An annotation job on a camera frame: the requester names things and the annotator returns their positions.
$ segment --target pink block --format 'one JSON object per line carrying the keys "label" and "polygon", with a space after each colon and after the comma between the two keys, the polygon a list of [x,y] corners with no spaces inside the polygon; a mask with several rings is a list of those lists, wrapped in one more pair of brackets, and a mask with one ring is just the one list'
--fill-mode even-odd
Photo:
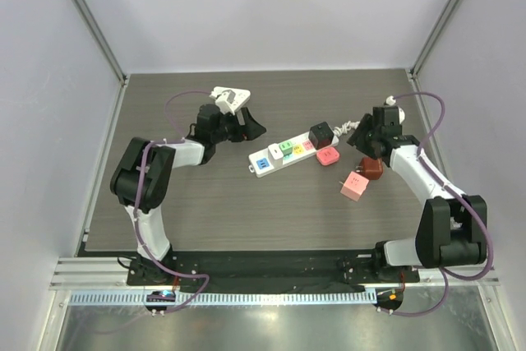
{"label": "pink block", "polygon": [[344,186],[340,192],[349,199],[358,201],[360,196],[362,196],[363,192],[365,191],[365,188],[367,188],[368,183],[369,180],[367,180],[365,177],[356,172],[351,172],[347,177],[347,180],[345,180]]}
{"label": "pink block", "polygon": [[334,147],[324,148],[316,152],[316,157],[324,166],[335,164],[339,159],[339,152]]}

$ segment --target gray tabletop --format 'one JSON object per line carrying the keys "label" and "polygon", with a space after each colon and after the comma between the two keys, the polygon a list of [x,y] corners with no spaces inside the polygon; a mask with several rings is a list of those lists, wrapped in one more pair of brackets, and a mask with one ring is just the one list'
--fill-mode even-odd
{"label": "gray tabletop", "polygon": [[[177,250],[367,248],[381,240],[413,237],[421,207],[404,181],[389,169],[370,182],[359,202],[339,193],[339,181],[363,157],[343,139],[340,160],[322,167],[306,159],[256,178],[247,156],[327,121],[359,121],[389,95],[409,92],[403,70],[221,72],[134,75],[122,104],[102,186],[90,225],[87,250],[132,250],[132,225],[109,180],[130,139],[175,138],[163,115],[167,99],[186,90],[214,86],[249,89],[248,108],[267,128],[255,141],[225,142],[204,166],[174,169],[163,202],[164,227]],[[171,114],[182,126],[195,122],[209,103],[204,95],[176,99]],[[404,133],[424,134],[416,101],[399,103]]]}

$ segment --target white wall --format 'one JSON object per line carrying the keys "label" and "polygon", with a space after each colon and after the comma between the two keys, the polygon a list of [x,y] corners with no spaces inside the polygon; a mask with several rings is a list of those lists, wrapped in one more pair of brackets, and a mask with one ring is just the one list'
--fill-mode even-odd
{"label": "white wall", "polygon": [[86,0],[126,72],[410,67],[446,0]]}
{"label": "white wall", "polygon": [[526,330],[525,4],[463,0],[420,76],[422,89],[447,105],[439,144],[452,178],[487,200],[496,268],[520,332]]}
{"label": "white wall", "polygon": [[0,349],[37,345],[117,92],[71,0],[0,0]]}

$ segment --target black cube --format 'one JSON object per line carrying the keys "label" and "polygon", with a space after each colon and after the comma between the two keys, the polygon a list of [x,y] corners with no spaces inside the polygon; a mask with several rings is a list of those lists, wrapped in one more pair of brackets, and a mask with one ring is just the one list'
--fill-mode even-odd
{"label": "black cube", "polygon": [[318,123],[309,131],[309,140],[317,150],[329,146],[334,136],[327,122]]}

